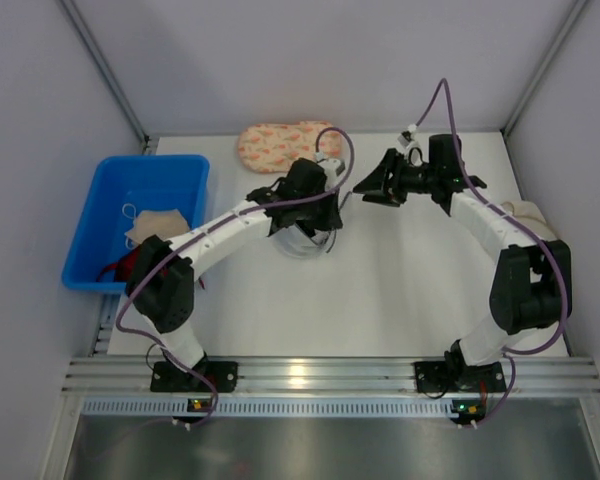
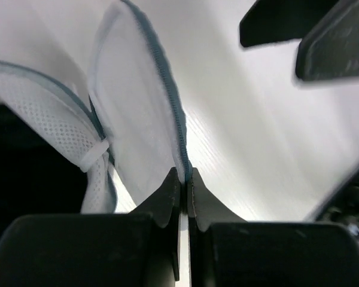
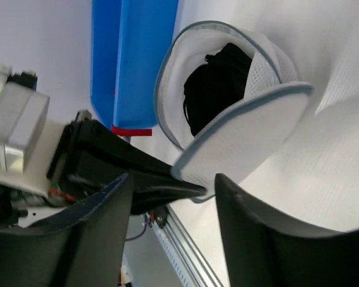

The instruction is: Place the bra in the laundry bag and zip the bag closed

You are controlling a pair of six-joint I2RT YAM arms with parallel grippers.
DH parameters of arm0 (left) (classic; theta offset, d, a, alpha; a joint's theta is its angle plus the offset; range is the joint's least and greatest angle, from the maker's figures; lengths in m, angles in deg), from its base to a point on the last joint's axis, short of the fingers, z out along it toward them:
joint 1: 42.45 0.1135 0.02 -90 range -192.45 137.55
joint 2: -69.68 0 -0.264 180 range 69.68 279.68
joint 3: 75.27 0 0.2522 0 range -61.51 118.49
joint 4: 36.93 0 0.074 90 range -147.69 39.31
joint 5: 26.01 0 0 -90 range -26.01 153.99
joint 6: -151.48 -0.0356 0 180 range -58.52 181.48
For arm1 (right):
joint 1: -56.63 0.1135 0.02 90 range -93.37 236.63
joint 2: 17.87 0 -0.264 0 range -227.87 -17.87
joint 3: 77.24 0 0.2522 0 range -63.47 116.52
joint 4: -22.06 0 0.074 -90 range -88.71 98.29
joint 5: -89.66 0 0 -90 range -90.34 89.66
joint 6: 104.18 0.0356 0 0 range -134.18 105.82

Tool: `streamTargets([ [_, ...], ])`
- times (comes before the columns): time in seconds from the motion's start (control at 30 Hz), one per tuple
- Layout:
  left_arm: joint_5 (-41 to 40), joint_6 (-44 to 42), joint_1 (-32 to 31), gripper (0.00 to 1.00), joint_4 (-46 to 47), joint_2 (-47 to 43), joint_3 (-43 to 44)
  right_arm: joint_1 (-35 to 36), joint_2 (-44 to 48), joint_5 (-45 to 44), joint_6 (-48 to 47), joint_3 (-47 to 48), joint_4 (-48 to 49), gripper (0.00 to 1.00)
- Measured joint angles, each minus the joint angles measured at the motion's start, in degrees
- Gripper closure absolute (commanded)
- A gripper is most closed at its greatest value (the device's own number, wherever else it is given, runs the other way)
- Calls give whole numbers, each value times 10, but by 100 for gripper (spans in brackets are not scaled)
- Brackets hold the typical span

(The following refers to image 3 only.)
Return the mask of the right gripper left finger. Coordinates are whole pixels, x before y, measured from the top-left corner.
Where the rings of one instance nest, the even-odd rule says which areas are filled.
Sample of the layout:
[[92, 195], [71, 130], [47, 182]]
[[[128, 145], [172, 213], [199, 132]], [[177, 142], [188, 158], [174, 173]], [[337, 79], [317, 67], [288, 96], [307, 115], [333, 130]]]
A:
[[117, 286], [132, 203], [124, 174], [29, 227], [0, 230], [0, 286]]

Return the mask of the black bra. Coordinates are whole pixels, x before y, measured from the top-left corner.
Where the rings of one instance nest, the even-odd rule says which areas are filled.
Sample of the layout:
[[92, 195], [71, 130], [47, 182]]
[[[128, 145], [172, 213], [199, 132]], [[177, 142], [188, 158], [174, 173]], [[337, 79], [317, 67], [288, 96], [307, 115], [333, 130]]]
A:
[[183, 111], [193, 136], [220, 112], [244, 98], [252, 63], [231, 42], [215, 55], [207, 54], [205, 61], [184, 84]]

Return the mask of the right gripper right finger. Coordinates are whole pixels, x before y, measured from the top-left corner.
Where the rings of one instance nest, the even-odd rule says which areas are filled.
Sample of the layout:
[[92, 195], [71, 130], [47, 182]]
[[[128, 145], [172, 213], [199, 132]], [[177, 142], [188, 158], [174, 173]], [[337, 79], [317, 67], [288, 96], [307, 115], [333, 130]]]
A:
[[298, 220], [222, 173], [215, 199], [232, 286], [359, 286], [359, 229]]

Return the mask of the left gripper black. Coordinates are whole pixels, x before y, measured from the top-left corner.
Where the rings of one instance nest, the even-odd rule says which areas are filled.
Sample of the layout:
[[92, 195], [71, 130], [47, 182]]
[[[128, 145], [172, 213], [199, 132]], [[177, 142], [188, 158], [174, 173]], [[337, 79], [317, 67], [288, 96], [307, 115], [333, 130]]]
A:
[[133, 180], [131, 215], [142, 215], [176, 200], [200, 197], [206, 188], [171, 175], [172, 166], [115, 135], [88, 110], [67, 124], [47, 171], [53, 200], [76, 203], [123, 173]]

